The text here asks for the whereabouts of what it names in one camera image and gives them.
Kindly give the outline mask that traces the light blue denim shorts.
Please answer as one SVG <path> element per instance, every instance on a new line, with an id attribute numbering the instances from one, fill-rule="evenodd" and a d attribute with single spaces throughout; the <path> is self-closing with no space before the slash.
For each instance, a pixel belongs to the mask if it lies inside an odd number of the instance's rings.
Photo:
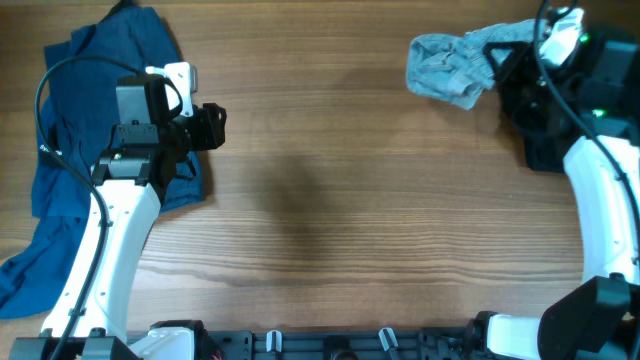
<path id="1" fill-rule="evenodd" d="M 487 42 L 531 42 L 532 19 L 496 24 L 467 32 L 420 35 L 411 41 L 406 66 L 406 85 L 414 94 L 445 101 L 469 110 L 485 90 L 499 80 L 483 55 Z"/>

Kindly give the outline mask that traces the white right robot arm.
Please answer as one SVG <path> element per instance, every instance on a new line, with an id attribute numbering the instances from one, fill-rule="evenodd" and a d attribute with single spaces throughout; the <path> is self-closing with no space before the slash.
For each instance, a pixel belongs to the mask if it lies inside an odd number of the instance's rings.
<path id="1" fill-rule="evenodd" d="M 555 26 L 541 44 L 490 60 L 529 168 L 570 181 L 580 285 L 538 317 L 482 312 L 471 359 L 635 359 L 639 355 L 639 46 L 615 28 Z"/>

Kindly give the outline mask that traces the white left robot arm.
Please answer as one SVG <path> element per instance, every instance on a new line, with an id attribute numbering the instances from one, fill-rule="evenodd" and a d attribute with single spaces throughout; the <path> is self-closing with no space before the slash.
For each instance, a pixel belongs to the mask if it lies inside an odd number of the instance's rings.
<path id="1" fill-rule="evenodd" d="M 198 320 L 127 334 L 128 300 L 147 237 L 179 164 L 220 147 L 225 110 L 193 105 L 197 72 L 187 62 L 129 68 L 116 87 L 119 122 L 84 184 L 86 229 L 52 312 L 14 359 L 535 359 L 535 318 L 492 312 L 463 328 L 287 335 L 209 332 Z"/>

